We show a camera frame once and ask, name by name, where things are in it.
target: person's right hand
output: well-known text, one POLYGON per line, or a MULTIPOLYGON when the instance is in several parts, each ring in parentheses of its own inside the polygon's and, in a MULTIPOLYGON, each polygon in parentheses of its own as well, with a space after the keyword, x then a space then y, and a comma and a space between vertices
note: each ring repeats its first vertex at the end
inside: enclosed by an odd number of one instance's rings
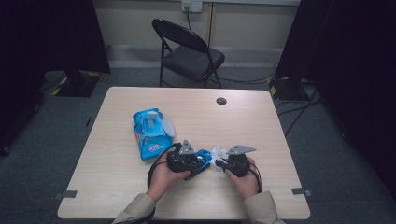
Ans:
MULTIPOLYGON (((253 165, 251 165, 251 164, 255 164, 255 161, 250 157, 247 158, 250 161, 250 169, 253 171, 256 170, 256 168, 253 165)), ((253 173, 251 173, 251 171, 249 171, 247 175, 243 177, 238 177, 234 175, 228 169, 225 171, 225 173, 233 181, 233 183, 236 186, 236 189, 238 190, 239 194, 242 196, 244 200, 257 194, 257 191, 259 189, 259 183, 257 182, 256 176, 253 173)))
POLYGON ((190 174, 190 171, 175 173, 169 170, 168 164, 166 163, 166 156, 168 153, 169 151, 163 154, 158 160, 158 165, 154 169, 151 177, 151 184, 146 192, 155 202, 158 202, 165 192, 172 188, 178 180, 190 174))

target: black cable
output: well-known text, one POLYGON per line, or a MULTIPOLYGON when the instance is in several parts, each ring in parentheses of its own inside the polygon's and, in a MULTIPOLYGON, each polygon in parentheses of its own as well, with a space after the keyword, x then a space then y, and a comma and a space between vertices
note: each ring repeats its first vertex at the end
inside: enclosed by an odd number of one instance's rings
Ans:
POLYGON ((258 193, 261 193, 261 192, 262 192, 262 175, 260 174, 259 168, 257 168, 257 166, 256 166, 255 164, 251 163, 250 165, 252 165, 252 166, 254 166, 254 168, 256 168, 257 173, 254 172, 254 171, 253 171, 252 169, 250 169, 250 168, 249 168, 249 171, 250 171, 251 173, 253 173, 254 176, 256 176, 257 183, 258 183, 258 185, 259 185, 259 189, 257 190, 257 192, 258 192, 258 193))
POLYGON ((186 10, 187 21, 189 22, 189 30, 191 30, 191 27, 190 27, 190 8, 189 7, 184 7, 184 9, 186 10))
POLYGON ((40 91, 46 91, 47 89, 53 87, 56 83, 58 83, 62 79, 63 76, 64 76, 64 71, 62 72, 61 76, 54 83, 50 84, 48 87, 44 87, 40 91))
MULTIPOLYGON (((315 104, 319 103, 320 100, 321 100, 321 97, 317 101, 312 103, 311 105, 315 105, 315 104)), ((294 109, 291 109, 291 110, 282 111, 282 112, 278 113, 277 115, 279 116, 279 115, 283 115, 283 114, 286 114, 286 113, 289 113, 289 112, 293 112, 293 111, 296 111, 296 110, 301 110, 301 109, 304 109, 304 107, 306 107, 306 106, 308 106, 308 105, 304 105, 304 106, 301 106, 301 107, 298 107, 298 108, 294 108, 294 109)))
POLYGON ((276 71, 278 65, 279 65, 279 63, 275 63, 275 64, 274 64, 273 67, 274 67, 274 70, 275 70, 275 71, 276 71))
POLYGON ((174 143, 174 144, 170 145, 169 147, 167 147, 167 148, 160 154, 160 156, 157 157, 157 159, 155 160, 155 162, 152 163, 152 165, 151 165, 151 167, 149 168, 149 171, 148 171, 148 188, 149 188, 149 186, 151 185, 151 177, 152 177, 152 174, 154 173, 155 168, 157 167, 157 165, 159 165, 159 164, 165 162, 165 161, 162 161, 162 162, 158 163, 158 161, 161 159, 161 157, 162 157, 170 148, 175 147, 176 145, 177 145, 177 143, 174 143))
POLYGON ((289 126, 288 130, 285 132, 285 137, 289 134, 289 131, 290 131, 291 128, 294 126, 294 124, 297 122, 298 118, 299 118, 299 117, 304 113, 304 111, 311 105, 312 100, 314 100, 314 98, 315 98, 315 94, 317 93, 317 90, 318 90, 318 86, 315 88, 314 93, 312 93, 312 97, 311 97, 311 99, 309 100, 308 104, 306 104, 304 107, 302 107, 302 111, 300 111, 300 114, 297 115, 297 117, 295 118, 294 122, 289 126))
POLYGON ((266 77, 261 77, 258 79, 251 79, 251 80, 236 80, 236 79, 229 79, 229 78, 223 78, 223 77, 220 77, 219 79, 224 80, 224 81, 231 81, 231 82, 235 82, 235 83, 239 83, 239 84, 262 84, 262 83, 266 83, 267 81, 261 81, 261 80, 265 80, 268 77, 273 76, 274 74, 275 73, 268 75, 266 77))
POLYGON ((209 6, 209 8, 210 8, 210 22, 209 22, 209 37, 208 37, 208 39, 207 39, 207 45, 208 46, 211 46, 212 45, 212 43, 211 43, 211 41, 212 41, 212 36, 211 36, 211 34, 212 34, 212 24, 213 24, 213 17, 214 17, 214 15, 213 15, 213 5, 214 5, 214 3, 210 3, 210 6, 209 6))
POLYGON ((305 104, 305 102, 304 101, 285 101, 285 102, 275 104, 275 107, 278 107, 279 105, 284 105, 284 104, 305 104))

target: electrical outlet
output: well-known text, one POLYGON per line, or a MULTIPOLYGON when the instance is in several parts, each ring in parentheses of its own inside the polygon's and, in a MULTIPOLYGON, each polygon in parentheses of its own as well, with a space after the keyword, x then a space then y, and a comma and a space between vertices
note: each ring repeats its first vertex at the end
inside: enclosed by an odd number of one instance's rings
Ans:
POLYGON ((191 1, 181 1, 181 11, 187 11, 186 8, 192 12, 192 3, 191 1))

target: table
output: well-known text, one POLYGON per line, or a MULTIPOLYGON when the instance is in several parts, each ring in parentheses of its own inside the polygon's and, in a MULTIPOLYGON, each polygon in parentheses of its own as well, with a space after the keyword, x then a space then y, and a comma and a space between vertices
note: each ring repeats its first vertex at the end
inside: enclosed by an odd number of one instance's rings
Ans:
MULTIPOLYGON (((310 211, 267 91, 110 88, 81 153, 63 198, 60 218, 115 218, 147 190, 151 161, 141 161, 133 114, 157 107, 174 125, 175 142, 188 139, 195 150, 255 147, 249 157, 262 174, 262 190, 270 190, 280 218, 305 219, 310 211), (226 105, 218 105, 223 97, 226 105)), ((210 168, 190 181, 180 180, 157 203, 154 219, 248 219, 242 200, 228 178, 210 168)))

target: blue plastic package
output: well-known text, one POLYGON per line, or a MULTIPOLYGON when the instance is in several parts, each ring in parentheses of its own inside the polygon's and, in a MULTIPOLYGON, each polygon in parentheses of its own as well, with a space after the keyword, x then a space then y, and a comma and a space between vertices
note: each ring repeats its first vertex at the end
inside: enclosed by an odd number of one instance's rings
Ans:
POLYGON ((134 134, 140 158, 146 161, 158 157, 173 144, 175 131, 158 108, 151 108, 134 114, 134 134))

